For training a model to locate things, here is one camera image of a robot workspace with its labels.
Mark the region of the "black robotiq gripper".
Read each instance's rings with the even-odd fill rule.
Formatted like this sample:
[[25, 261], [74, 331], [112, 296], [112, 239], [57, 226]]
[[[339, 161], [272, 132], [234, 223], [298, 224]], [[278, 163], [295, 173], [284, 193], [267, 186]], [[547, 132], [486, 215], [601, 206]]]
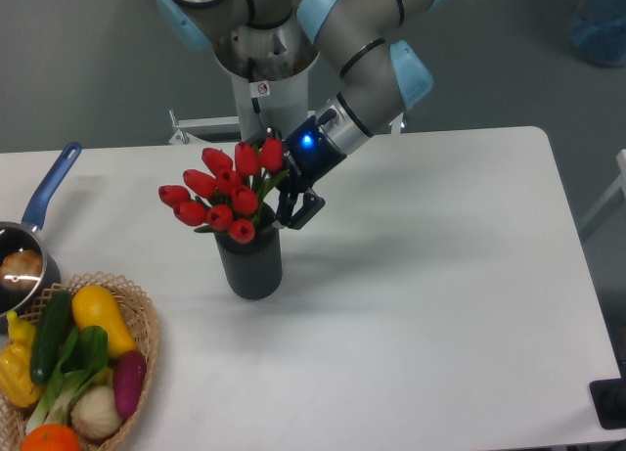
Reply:
[[[302, 229], [326, 204], [311, 188], [347, 158], [324, 133], [315, 115], [308, 117], [284, 141], [279, 128], [268, 126], [244, 140], [247, 147], [260, 151], [270, 139], [277, 140], [284, 150], [284, 164], [289, 176], [281, 183], [275, 220], [278, 229]], [[297, 198], [302, 204], [294, 211]]]

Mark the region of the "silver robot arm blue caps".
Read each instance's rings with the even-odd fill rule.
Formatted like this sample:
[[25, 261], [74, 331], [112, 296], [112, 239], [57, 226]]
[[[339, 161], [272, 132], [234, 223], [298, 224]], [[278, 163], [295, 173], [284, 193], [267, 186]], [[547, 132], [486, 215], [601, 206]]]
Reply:
[[211, 49], [232, 80], [242, 138], [283, 141], [275, 226], [324, 205], [314, 184], [413, 107], [433, 79], [385, 34], [441, 0], [156, 0], [176, 37]]

